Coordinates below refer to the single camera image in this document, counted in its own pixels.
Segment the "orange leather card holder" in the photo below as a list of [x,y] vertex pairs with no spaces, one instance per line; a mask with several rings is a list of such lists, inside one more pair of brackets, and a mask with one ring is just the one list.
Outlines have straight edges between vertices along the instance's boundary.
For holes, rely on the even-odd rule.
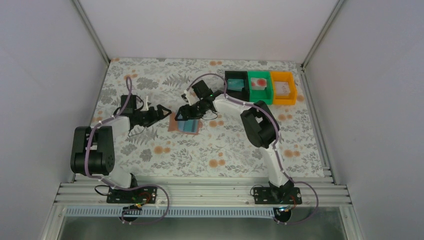
[[177,121],[175,121],[175,116],[176,116],[176,114],[174,112],[172,112],[169,115],[168,132],[179,132],[179,133],[185,134],[185,135],[198,135],[199,134],[199,131],[200,131],[201,127],[203,126],[202,122],[199,119],[198,119],[199,120],[198,134],[186,134],[186,133],[180,132],[178,130],[178,123],[177,123]]

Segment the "teal credit card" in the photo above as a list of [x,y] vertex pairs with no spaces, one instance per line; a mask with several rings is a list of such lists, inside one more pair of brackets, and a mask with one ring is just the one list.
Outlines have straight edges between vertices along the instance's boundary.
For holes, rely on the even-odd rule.
[[198,134],[199,120],[190,119],[186,121],[177,121],[177,129],[185,134]]
[[227,89],[231,91],[241,92],[245,87],[245,81],[239,78],[229,78],[227,80]]

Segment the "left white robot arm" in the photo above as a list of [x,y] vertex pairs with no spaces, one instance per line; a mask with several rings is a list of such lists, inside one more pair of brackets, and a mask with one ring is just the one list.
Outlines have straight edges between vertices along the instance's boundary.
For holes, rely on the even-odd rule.
[[172,113],[160,104],[149,106],[148,103],[137,95],[122,95],[120,106],[111,117],[94,126],[77,127],[73,135],[71,171],[99,180],[112,189],[136,189],[135,176],[115,165],[114,141],[124,134],[132,137],[134,127],[151,127]]

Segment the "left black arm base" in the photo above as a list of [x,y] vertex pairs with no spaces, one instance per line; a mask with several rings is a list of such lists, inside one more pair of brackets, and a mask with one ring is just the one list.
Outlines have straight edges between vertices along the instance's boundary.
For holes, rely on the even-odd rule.
[[99,184],[94,187],[94,191],[101,196],[106,197],[108,204],[129,204],[123,207],[119,219],[121,221],[133,222],[138,217],[134,215],[142,210],[145,204],[154,204],[158,188],[156,186],[145,186],[132,191],[112,189],[111,186],[106,184]]

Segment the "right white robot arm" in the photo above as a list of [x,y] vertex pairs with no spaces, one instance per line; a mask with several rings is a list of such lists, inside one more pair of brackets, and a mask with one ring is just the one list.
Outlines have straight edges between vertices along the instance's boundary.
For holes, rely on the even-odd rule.
[[268,182],[275,192],[286,194],[294,188],[294,181],[283,165],[280,150],[280,129],[268,105],[259,100],[255,103],[231,97],[224,90],[212,91],[203,80],[195,83],[193,91],[198,100],[182,95],[187,104],[181,106],[176,121],[201,119],[208,111],[221,114],[239,115],[249,142],[259,148],[268,169]]

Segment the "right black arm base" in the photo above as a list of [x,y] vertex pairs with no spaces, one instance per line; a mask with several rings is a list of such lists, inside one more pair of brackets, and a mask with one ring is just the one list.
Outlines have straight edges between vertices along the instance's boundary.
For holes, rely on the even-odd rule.
[[249,191],[256,205],[281,205],[273,208],[273,218],[277,223],[287,224],[292,216],[292,211],[303,203],[299,187],[289,177],[281,186],[276,186],[270,181],[268,186],[255,184]]

